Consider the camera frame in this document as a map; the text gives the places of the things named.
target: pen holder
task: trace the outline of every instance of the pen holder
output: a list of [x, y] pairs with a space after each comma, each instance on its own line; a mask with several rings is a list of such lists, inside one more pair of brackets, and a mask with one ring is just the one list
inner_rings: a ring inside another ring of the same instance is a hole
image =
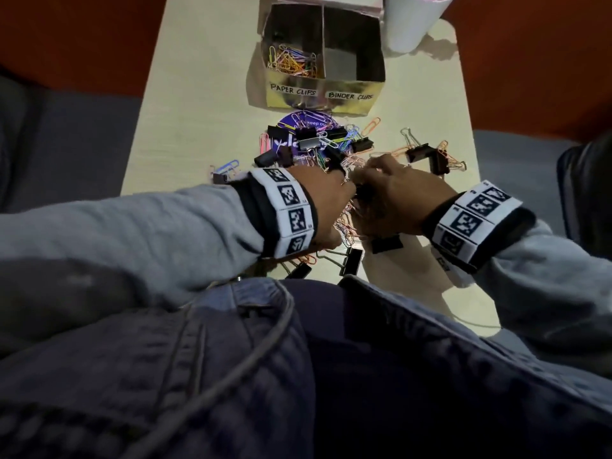
[[413, 51], [453, 0], [386, 0], [387, 47]]

